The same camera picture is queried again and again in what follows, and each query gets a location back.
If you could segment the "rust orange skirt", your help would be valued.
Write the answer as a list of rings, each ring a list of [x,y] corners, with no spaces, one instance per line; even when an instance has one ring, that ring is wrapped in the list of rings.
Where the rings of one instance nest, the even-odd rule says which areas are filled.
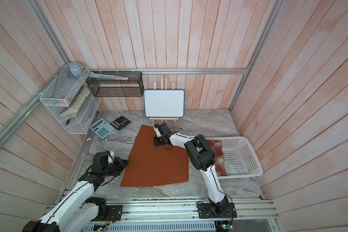
[[[153,128],[142,125],[129,154],[122,187],[153,187],[187,182],[189,158],[186,150],[169,145],[155,147]]]

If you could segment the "red plaid skirt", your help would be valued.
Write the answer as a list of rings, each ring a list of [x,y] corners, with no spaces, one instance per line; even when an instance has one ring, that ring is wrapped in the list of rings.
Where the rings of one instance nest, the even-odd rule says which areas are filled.
[[[216,173],[219,177],[227,176],[225,170],[225,156],[222,151],[222,143],[220,140],[207,140],[207,143],[210,145],[212,150],[215,153],[215,167]]]

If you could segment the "white plastic basket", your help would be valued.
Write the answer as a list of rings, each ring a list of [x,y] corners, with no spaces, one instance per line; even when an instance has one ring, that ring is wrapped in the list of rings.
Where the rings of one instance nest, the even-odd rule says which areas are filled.
[[[215,137],[207,140],[220,140],[225,156],[227,176],[219,179],[260,177],[263,174],[261,163],[247,138]]]

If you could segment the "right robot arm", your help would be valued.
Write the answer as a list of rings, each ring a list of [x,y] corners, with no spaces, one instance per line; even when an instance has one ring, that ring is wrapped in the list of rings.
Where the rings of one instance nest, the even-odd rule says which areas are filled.
[[[170,145],[186,150],[192,165],[200,171],[205,181],[210,209],[215,215],[222,213],[229,205],[228,196],[223,192],[216,174],[215,153],[202,135],[187,136],[171,131],[163,124],[155,124],[156,133],[154,144],[156,147]]]

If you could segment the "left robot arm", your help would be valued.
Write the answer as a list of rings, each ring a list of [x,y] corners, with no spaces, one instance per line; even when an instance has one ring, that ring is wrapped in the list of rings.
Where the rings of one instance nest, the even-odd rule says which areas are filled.
[[[129,161],[115,157],[112,151],[98,152],[92,165],[79,178],[74,188],[52,210],[37,221],[28,222],[24,232],[80,232],[91,221],[104,221],[107,230],[121,220],[122,205],[108,206],[106,199],[92,194],[112,179],[123,174]]]

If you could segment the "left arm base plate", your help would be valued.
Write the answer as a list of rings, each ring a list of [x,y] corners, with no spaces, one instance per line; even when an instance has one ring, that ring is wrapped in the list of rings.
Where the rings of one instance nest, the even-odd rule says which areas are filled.
[[[122,214],[123,206],[101,206],[99,207],[99,212],[95,220],[98,221],[120,221]]]

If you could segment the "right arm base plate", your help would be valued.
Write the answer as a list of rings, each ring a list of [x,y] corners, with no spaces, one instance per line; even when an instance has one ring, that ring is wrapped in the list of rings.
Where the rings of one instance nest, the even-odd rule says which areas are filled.
[[[197,202],[199,218],[237,218],[236,209],[233,203],[224,202],[219,204]]]

